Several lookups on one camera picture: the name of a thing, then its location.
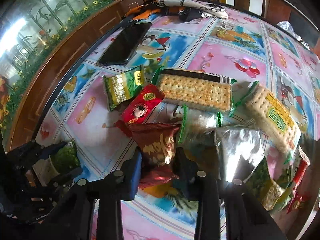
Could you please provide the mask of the dark red snack packet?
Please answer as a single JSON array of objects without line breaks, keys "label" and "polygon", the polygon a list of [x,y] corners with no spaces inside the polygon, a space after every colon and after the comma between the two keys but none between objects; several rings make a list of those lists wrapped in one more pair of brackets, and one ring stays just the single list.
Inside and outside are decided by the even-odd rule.
[{"label": "dark red snack packet", "polygon": [[132,137],[142,153],[143,164],[139,188],[162,185],[179,176],[172,171],[176,154],[176,134],[180,124],[144,123],[126,125],[118,121],[115,126]]}]

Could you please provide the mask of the green crinkled snack packet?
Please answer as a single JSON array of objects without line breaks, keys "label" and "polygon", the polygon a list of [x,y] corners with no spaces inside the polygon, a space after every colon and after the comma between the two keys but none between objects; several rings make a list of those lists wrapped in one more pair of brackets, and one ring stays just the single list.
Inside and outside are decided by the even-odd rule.
[{"label": "green crinkled snack packet", "polygon": [[47,184],[51,179],[59,175],[67,175],[79,167],[81,165],[78,148],[75,141],[71,140],[56,153],[50,154],[47,159],[40,159],[34,165],[34,171],[39,180]]}]

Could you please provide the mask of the cracker pack with black stripe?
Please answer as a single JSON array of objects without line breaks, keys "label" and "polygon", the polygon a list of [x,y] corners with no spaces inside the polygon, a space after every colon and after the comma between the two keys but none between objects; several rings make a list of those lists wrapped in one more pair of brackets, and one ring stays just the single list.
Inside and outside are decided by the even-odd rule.
[{"label": "cracker pack with black stripe", "polygon": [[159,68],[152,84],[164,94],[164,101],[193,109],[223,114],[233,111],[230,77],[201,71]]}]

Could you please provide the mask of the cracker pack with yellow label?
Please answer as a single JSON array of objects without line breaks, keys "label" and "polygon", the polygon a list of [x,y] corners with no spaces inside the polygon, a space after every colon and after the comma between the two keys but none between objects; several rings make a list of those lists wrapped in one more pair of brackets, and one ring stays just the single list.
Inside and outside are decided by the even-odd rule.
[{"label": "cracker pack with yellow label", "polygon": [[291,160],[301,131],[276,96],[259,81],[254,81],[247,93],[234,104],[235,108],[239,106],[245,108],[246,114],[255,120],[257,127],[266,133],[286,161]]}]

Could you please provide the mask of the clear green-edged snack packet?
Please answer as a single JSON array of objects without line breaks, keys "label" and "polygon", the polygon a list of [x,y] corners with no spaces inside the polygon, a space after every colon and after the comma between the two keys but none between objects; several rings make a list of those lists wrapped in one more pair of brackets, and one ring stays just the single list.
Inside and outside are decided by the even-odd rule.
[{"label": "clear green-edged snack packet", "polygon": [[183,119],[180,127],[178,143],[180,145],[192,142],[197,135],[206,134],[223,123],[221,112],[212,113],[190,108],[186,105],[182,107]]}]

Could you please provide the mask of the silver foil snack packet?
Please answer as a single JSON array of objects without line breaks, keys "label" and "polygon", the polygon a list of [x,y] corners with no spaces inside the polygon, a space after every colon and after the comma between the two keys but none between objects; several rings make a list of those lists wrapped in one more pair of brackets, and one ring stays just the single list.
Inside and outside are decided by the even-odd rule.
[{"label": "silver foil snack packet", "polygon": [[246,180],[264,157],[260,132],[244,126],[215,130],[221,180]]}]

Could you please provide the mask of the floral pattern tablecloth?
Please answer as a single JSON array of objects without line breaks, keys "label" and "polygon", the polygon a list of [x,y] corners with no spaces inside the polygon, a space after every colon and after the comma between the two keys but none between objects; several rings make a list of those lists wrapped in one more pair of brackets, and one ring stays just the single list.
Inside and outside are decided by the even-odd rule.
[{"label": "floral pattern tablecloth", "polygon": [[319,198],[319,58],[222,7],[129,12],[54,90],[35,170],[58,191],[34,239],[289,239]]}]

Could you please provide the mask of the red cartoon snack packet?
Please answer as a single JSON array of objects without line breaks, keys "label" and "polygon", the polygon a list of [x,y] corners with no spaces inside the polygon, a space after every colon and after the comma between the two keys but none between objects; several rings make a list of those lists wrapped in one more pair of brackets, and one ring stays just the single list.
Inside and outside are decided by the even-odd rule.
[{"label": "red cartoon snack packet", "polygon": [[123,111],[121,115],[122,121],[127,126],[142,124],[163,99],[164,94],[155,85],[149,84],[145,86]]}]

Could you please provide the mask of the green pea snack packet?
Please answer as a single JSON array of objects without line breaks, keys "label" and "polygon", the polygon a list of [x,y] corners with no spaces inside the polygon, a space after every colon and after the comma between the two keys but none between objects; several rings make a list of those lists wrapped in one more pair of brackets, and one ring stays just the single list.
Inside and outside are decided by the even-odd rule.
[{"label": "green pea snack packet", "polygon": [[136,97],[146,86],[145,70],[141,64],[114,76],[103,76],[104,91],[109,111],[113,111],[124,101]]}]

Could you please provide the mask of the green yellow pea packet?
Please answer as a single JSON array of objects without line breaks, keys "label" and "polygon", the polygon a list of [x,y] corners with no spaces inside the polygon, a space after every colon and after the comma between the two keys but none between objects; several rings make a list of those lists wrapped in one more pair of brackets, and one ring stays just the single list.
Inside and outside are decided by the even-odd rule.
[{"label": "green yellow pea packet", "polygon": [[285,165],[281,175],[274,180],[270,177],[266,157],[253,170],[245,184],[269,213],[283,210],[290,200],[293,166]]}]

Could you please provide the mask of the small red candy packet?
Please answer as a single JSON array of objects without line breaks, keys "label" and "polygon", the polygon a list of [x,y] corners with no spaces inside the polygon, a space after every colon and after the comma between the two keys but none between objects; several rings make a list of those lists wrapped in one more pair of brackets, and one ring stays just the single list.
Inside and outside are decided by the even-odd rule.
[{"label": "small red candy packet", "polygon": [[289,207],[287,209],[287,214],[291,213],[293,210],[302,209],[306,202],[310,200],[310,193],[299,194],[295,192],[291,202],[289,203]]}]

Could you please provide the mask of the black smartphone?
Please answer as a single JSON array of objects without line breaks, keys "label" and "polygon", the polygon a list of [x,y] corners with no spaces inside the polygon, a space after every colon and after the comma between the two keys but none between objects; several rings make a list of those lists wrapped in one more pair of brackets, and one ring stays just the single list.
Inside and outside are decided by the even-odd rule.
[{"label": "black smartphone", "polygon": [[145,22],[125,27],[104,51],[98,61],[99,65],[127,64],[151,26],[151,22]]}]

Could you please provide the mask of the red white snack packet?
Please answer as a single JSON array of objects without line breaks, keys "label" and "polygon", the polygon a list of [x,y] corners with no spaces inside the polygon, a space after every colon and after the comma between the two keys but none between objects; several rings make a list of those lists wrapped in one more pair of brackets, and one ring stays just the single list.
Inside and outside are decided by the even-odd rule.
[{"label": "red white snack packet", "polygon": [[295,159],[295,175],[293,177],[292,180],[292,193],[295,194],[303,177],[304,174],[306,172],[306,169],[308,168],[308,166],[310,165],[310,159],[308,158],[308,156],[304,153],[304,151],[302,150],[302,148],[300,146],[298,146],[297,148],[298,150],[298,154],[297,157]]}]

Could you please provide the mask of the patterned cloth bundle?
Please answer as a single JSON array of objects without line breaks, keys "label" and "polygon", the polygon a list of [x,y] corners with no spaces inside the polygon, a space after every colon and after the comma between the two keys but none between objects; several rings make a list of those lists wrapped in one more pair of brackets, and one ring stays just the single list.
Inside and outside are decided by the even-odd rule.
[{"label": "patterned cloth bundle", "polygon": [[198,0],[154,0],[131,9],[123,19],[138,22],[148,19],[153,14],[177,16],[182,22],[202,18],[229,18],[225,8],[215,3]]}]

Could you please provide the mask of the wooden sideboard cabinet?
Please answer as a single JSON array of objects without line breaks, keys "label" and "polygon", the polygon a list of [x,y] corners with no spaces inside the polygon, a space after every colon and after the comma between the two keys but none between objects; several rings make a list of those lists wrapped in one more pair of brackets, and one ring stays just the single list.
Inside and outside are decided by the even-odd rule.
[{"label": "wooden sideboard cabinet", "polygon": [[44,107],[73,64],[123,16],[148,0],[95,0],[72,16],[13,85],[1,77],[1,133],[6,151],[31,140]]}]

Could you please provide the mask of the white plastic bag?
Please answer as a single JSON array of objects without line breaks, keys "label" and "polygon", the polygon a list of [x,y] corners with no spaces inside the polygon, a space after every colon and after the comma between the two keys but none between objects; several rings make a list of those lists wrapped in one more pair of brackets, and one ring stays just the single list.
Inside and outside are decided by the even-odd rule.
[{"label": "white plastic bag", "polygon": [[307,42],[305,42],[301,36],[295,33],[293,26],[289,21],[281,21],[277,23],[277,26],[285,30],[287,33],[292,35],[298,42],[300,42],[307,50],[310,50],[310,47]]}]

